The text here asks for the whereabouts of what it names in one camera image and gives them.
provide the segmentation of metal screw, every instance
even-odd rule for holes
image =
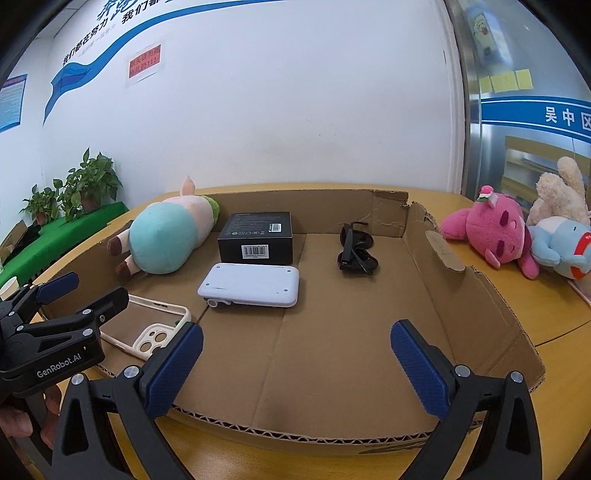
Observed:
[[[521,383],[523,382],[523,375],[521,375],[519,372],[511,372],[511,379],[515,383]]]
[[[72,377],[72,383],[74,385],[80,385],[84,381],[84,375],[76,374]]]
[[[123,374],[125,375],[125,378],[137,377],[137,375],[139,374],[139,368],[135,365],[132,365],[131,367],[127,367]]]
[[[469,377],[470,369],[466,365],[458,365],[456,367],[456,375],[458,377]]]

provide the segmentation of blue gripper pad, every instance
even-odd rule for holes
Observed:
[[[40,305],[49,305],[52,301],[63,297],[66,293],[70,293],[72,290],[78,288],[80,279],[74,272],[62,275],[55,280],[39,286],[35,300]]]
[[[409,320],[401,320],[392,325],[390,345],[425,411],[443,420],[449,409],[450,396],[453,394],[450,390],[453,386],[449,380],[446,382],[442,378],[442,375],[450,374],[450,370],[438,371],[428,356],[428,353],[432,353],[430,349],[434,347],[423,339]]]
[[[148,417],[156,419],[168,413],[202,351],[203,331],[188,322],[166,347],[152,354],[139,381]]]

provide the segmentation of green leaf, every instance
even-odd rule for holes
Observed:
[[[72,193],[72,205],[74,207],[79,207],[81,205],[80,192]]]

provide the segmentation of qr code label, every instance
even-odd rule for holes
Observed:
[[[242,258],[269,258],[269,245],[242,245]]]

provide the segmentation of sunglasses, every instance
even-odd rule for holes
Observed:
[[[340,244],[343,245],[343,251],[337,257],[339,269],[362,271],[371,275],[378,268],[378,261],[368,253],[368,249],[374,245],[374,238],[367,232],[355,230],[353,225],[368,225],[368,223],[346,223],[340,231]]]

